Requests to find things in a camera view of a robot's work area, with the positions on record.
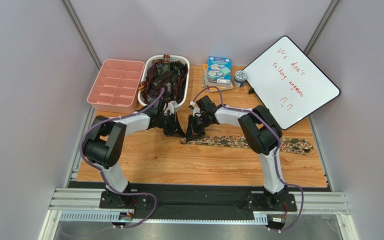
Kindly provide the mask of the patterned paisley necktie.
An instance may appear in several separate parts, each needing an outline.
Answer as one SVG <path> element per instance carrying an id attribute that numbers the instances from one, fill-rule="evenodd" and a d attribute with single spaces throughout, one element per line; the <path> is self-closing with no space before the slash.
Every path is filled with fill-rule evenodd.
<path id="1" fill-rule="evenodd" d="M 280 151 L 299 155 L 309 155 L 314 146 L 305 139 L 282 137 Z M 182 145 L 201 145 L 213 147 L 250 148 L 244 136 L 202 136 L 198 139 L 180 139 Z"/>

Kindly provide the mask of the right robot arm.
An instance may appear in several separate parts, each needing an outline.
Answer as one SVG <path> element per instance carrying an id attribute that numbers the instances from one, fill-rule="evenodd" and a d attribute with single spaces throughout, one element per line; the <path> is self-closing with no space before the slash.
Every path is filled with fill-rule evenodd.
<path id="1" fill-rule="evenodd" d="M 258 154 L 264 176 L 264 193 L 272 205 L 280 204 L 288 195 L 281 172 L 279 148 L 282 131 L 269 110 L 262 105 L 255 108 L 234 108 L 216 105 L 206 95 L 191 102 L 186 139 L 192 141 L 206 134 L 211 125 L 233 125 L 242 129 L 249 147 Z"/>

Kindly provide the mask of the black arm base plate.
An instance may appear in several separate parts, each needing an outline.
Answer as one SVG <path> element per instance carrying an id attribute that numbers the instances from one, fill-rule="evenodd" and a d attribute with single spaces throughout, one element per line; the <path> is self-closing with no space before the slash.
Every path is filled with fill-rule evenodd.
<path id="1" fill-rule="evenodd" d="M 126 206 L 107 202 L 103 198 L 106 190 L 103 182 L 71 181 L 70 189 L 91 189 L 97 191 L 99 210 L 120 210 L 118 219 L 128 214 L 139 219 L 150 215 L 152 220 L 251 220 L 254 212 L 296 212 L 299 197 L 293 196 L 296 187 L 288 187 L 288 196 L 280 204 L 271 204 L 261 186 L 229 185 L 181 185 L 133 183 L 132 201 Z"/>

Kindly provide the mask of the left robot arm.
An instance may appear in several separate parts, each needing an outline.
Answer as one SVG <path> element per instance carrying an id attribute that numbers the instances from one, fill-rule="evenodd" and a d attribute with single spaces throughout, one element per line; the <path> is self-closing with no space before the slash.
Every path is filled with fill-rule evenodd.
<path id="1" fill-rule="evenodd" d="M 119 164 L 125 137 L 153 128 L 163 130 L 167 137 L 185 137 L 171 103 L 156 100 L 129 115 L 97 116 L 85 133 L 80 152 L 87 164 L 97 169 L 105 183 L 103 198 L 122 207 L 132 202 L 131 184 Z"/>

